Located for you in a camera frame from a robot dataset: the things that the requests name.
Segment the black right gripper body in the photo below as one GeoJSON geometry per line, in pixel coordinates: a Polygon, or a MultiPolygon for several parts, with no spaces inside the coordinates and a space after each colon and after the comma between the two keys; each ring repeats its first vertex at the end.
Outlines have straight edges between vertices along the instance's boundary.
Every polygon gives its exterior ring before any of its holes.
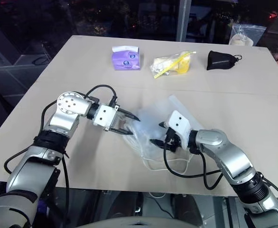
{"type": "Polygon", "coordinates": [[[164,141],[164,149],[171,152],[176,152],[178,148],[181,148],[181,139],[172,128],[168,128],[164,141]]]}

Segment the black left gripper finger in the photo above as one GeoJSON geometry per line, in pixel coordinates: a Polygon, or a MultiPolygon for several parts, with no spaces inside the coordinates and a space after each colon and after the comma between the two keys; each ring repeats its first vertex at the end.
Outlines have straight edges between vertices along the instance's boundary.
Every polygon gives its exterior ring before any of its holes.
{"type": "Polygon", "coordinates": [[[121,135],[133,135],[132,131],[124,130],[124,129],[111,128],[111,131],[114,132],[114,133],[121,134],[121,135]]]}
{"type": "Polygon", "coordinates": [[[130,119],[133,119],[133,120],[136,120],[136,121],[140,122],[140,119],[136,115],[134,115],[133,113],[131,113],[127,110],[118,109],[118,112],[124,114],[127,118],[130,118],[130,119]]]}

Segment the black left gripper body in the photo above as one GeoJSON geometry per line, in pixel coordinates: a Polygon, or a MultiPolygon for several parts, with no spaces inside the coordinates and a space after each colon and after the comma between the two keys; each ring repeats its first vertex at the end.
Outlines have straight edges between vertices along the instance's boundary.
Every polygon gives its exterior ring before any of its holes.
{"type": "Polygon", "coordinates": [[[104,130],[106,132],[121,132],[122,113],[119,112],[119,106],[110,107],[105,110],[106,124],[104,130]]]}

